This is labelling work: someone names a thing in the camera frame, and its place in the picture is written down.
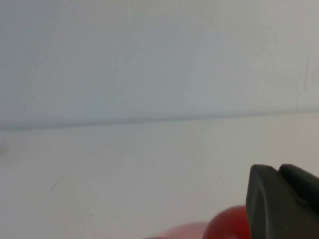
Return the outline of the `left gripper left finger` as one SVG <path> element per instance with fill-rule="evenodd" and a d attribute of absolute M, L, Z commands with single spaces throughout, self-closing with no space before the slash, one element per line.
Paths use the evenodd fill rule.
<path fill-rule="evenodd" d="M 319 216 L 271 166 L 251 167 L 246 211 L 253 239 L 319 237 Z"/>

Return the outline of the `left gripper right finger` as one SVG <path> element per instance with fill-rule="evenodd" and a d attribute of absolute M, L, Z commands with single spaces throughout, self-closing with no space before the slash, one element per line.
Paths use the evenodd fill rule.
<path fill-rule="evenodd" d="M 282 164 L 279 173 L 308 208 L 319 215 L 319 178 L 292 164 Z"/>

